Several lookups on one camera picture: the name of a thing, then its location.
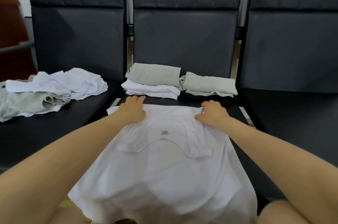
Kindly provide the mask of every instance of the hand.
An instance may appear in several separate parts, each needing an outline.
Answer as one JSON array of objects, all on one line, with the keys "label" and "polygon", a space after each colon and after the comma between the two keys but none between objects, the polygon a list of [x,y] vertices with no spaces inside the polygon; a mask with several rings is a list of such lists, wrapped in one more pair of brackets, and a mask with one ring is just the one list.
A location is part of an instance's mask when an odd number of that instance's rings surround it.
[{"label": "hand", "polygon": [[146,117],[146,112],[142,110],[142,104],[146,97],[128,97],[125,103],[119,106],[116,113],[122,115],[125,118],[127,124],[138,123]]},{"label": "hand", "polygon": [[226,118],[229,118],[228,112],[219,102],[213,100],[205,101],[202,103],[202,107],[204,107],[204,113],[195,115],[195,119],[205,124],[215,128],[221,128],[222,122],[224,122]]}]

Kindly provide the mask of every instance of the chair backrest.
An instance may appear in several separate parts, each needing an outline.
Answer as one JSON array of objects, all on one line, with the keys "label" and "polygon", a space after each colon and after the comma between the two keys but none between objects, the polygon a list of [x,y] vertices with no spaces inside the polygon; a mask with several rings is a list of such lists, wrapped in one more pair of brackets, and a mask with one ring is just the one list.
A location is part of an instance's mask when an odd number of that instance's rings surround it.
[{"label": "chair backrest", "polygon": [[338,0],[249,0],[240,89],[338,93]]},{"label": "chair backrest", "polygon": [[122,81],[125,0],[30,0],[40,71],[83,68]]},{"label": "chair backrest", "polygon": [[230,77],[240,0],[133,0],[134,62]]}]

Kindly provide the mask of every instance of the person's left arm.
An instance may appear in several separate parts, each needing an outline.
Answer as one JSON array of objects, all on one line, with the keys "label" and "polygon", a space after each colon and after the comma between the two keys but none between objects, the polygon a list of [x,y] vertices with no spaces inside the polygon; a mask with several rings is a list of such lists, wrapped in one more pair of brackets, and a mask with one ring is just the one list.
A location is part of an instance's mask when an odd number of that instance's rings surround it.
[{"label": "person's left arm", "polygon": [[1,222],[48,223],[120,130],[145,118],[144,98],[128,97],[118,111],[65,135],[0,175]]}]

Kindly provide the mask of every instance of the forearm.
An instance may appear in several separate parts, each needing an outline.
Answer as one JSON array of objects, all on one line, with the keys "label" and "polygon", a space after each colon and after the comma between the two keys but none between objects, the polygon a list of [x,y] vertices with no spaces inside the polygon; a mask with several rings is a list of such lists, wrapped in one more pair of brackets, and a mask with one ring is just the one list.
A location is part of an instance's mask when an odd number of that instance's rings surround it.
[{"label": "forearm", "polygon": [[118,112],[58,139],[0,175],[4,223],[45,224],[70,189],[126,125]]},{"label": "forearm", "polygon": [[288,142],[233,118],[219,128],[271,178],[311,222],[338,223],[338,169]]}]

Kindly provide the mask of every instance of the person's right arm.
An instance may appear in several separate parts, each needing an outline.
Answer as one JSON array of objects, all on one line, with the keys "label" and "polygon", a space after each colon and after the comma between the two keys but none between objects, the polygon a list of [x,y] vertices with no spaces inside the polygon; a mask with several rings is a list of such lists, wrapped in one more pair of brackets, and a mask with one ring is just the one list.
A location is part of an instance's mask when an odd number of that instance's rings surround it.
[{"label": "person's right arm", "polygon": [[228,134],[310,222],[338,223],[338,168],[230,117],[218,102],[202,106],[195,118]]}]

